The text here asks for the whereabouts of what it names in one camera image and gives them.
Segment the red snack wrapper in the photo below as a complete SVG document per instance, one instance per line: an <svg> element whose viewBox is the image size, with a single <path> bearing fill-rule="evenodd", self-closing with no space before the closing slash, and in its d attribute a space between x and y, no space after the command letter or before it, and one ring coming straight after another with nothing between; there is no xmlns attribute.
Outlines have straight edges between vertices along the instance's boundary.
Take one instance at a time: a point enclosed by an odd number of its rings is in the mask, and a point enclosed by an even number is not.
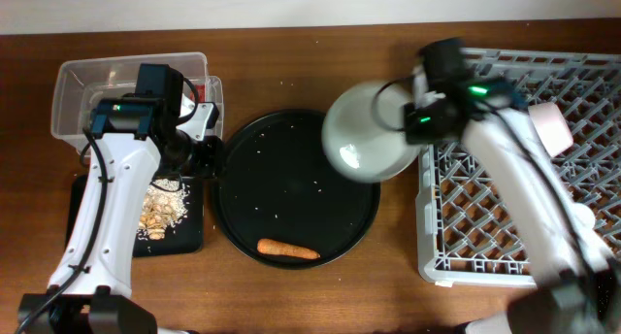
<svg viewBox="0 0 621 334"><path fill-rule="evenodd" d="M203 84L195 84L192 92L192 99L196 103L206 103L206 87Z"/></svg>

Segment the black rectangular tray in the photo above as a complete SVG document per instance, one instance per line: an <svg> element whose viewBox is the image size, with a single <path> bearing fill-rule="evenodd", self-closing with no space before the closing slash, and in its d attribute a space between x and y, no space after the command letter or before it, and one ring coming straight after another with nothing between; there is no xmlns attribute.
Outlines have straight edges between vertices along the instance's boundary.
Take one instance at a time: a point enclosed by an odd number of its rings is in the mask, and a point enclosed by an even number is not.
<svg viewBox="0 0 621 334"><path fill-rule="evenodd" d="M82 201L87 175L77 176L71 185L69 213L64 245L67 246ZM204 232L204 189L198 179L184 178L185 194L183 206L188 212L174 227L167 227L164 238L150 240L146 233L138 232L133 249L134 257L151 257L184 254L199 251L203 246Z"/></svg>

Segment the rice grains pile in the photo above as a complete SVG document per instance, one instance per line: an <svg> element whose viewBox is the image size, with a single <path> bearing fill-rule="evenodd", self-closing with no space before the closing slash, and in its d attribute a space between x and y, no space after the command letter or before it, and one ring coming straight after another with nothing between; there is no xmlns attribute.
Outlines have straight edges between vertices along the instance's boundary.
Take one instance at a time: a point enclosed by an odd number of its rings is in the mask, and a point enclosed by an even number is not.
<svg viewBox="0 0 621 334"><path fill-rule="evenodd" d="M178 220L175 225L167 229L166 236L163 239L165 240L168 237L172 237L173 235L176 235L177 230L179 229L179 226L188 218L189 203L186 201L186 198L189 196L189 189L180 180L169 180L169 179L155 180L149 185L148 188L150 187L163 190L166 192L172 192L177 195L176 210L178 214Z"/></svg>

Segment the light blue cup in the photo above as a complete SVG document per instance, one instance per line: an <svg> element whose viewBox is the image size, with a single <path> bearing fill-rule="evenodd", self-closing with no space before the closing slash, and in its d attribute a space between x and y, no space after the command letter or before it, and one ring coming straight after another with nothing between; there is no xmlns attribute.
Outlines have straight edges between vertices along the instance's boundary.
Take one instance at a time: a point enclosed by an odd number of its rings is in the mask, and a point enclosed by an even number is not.
<svg viewBox="0 0 621 334"><path fill-rule="evenodd" d="M573 212L579 221L589 229L594 229L596 224L596 217L594 212L585 204L574 203Z"/></svg>

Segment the grey dishwasher rack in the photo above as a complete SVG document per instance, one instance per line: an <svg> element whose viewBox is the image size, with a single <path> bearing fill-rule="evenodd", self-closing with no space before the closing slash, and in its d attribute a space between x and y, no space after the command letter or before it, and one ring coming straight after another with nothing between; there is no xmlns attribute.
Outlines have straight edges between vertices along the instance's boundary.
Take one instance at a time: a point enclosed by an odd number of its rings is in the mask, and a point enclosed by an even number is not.
<svg viewBox="0 0 621 334"><path fill-rule="evenodd" d="M617 54L464 48L478 77L505 77L531 105L556 104L573 136L552 160L594 230L620 254L620 57ZM418 272L435 285L531 287L523 245L474 157L456 142L418 156Z"/></svg>

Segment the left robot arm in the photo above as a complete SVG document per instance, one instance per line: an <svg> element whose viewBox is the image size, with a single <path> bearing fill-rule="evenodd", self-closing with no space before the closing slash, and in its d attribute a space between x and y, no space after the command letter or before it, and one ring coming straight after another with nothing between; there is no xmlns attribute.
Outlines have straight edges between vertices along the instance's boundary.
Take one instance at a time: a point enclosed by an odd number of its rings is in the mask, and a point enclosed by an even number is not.
<svg viewBox="0 0 621 334"><path fill-rule="evenodd" d="M131 266L144 198L157 178L215 179L223 142L184 126L191 82L167 64L141 64L133 92L104 98L83 129L91 151L74 228L42 294L23 295L19 333L161 333L131 299Z"/></svg>

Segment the grey round plate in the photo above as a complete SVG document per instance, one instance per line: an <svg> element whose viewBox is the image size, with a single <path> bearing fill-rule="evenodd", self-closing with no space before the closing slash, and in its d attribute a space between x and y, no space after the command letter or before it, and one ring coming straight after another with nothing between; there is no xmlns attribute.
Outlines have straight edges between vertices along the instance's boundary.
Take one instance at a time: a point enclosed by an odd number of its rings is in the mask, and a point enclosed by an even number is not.
<svg viewBox="0 0 621 334"><path fill-rule="evenodd" d="M359 83L344 92L324 118L321 143L329 163L343 176L359 183L387 181L404 171L421 151L405 134L379 126L372 113L377 96L381 119L392 127L403 125L402 108L412 95L397 85L382 89L384 81Z"/></svg>

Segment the orange carrot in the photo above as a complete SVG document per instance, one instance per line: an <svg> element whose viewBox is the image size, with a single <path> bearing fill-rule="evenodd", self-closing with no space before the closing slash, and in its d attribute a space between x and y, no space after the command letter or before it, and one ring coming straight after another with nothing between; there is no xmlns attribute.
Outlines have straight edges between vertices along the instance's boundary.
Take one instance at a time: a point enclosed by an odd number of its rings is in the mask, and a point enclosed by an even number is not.
<svg viewBox="0 0 621 334"><path fill-rule="evenodd" d="M260 239L257 243L257 250L262 254L290 256L306 260L316 260L320 257L320 254L315 250L272 239Z"/></svg>

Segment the clear plastic bin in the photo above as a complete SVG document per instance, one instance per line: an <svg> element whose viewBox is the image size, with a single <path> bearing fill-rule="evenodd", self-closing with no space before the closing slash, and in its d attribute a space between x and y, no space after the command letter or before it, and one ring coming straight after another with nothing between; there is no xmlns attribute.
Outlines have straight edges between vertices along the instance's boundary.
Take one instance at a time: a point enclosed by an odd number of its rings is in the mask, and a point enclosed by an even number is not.
<svg viewBox="0 0 621 334"><path fill-rule="evenodd" d="M219 109L211 136L223 137L224 100L222 82L208 71L208 59L201 52L143 54L73 60L63 63L54 88L50 133L81 151L86 145L82 129L91 110L103 98L117 98L135 89L143 63L167 64L180 71L194 85L206 87L206 102Z"/></svg>

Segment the peanut shells pile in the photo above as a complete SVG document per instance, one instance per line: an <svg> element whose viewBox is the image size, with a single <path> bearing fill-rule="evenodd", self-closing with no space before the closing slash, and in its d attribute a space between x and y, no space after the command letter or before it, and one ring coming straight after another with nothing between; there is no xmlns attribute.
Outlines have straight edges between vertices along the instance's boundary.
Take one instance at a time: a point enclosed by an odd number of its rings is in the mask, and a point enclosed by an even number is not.
<svg viewBox="0 0 621 334"><path fill-rule="evenodd" d="M153 187L147 190L138 223L141 240L161 241L169 227L176 224L177 195Z"/></svg>

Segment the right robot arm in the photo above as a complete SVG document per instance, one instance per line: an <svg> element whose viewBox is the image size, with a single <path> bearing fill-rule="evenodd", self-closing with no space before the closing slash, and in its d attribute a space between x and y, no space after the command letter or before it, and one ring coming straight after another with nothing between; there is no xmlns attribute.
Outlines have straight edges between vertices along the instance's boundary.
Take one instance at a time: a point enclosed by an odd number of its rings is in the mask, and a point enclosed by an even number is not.
<svg viewBox="0 0 621 334"><path fill-rule="evenodd" d="M461 48L450 38L420 50L434 99L405 105L405 138L410 145L457 140L477 159L505 202L537 288L456 332L619 332L620 262L577 212L545 147L548 130L507 79L469 72Z"/></svg>

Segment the round black serving tray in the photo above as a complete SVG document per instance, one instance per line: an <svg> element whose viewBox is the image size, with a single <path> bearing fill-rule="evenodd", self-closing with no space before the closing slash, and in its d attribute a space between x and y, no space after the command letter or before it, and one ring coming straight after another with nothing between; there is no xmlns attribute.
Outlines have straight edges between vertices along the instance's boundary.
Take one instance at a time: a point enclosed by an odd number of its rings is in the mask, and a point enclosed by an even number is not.
<svg viewBox="0 0 621 334"><path fill-rule="evenodd" d="M212 182L220 229L248 257L280 269L330 263L353 249L372 226L379 184L338 173L321 145L323 113L284 110L264 115L224 145L224 167ZM317 251L306 260L262 254L260 239Z"/></svg>

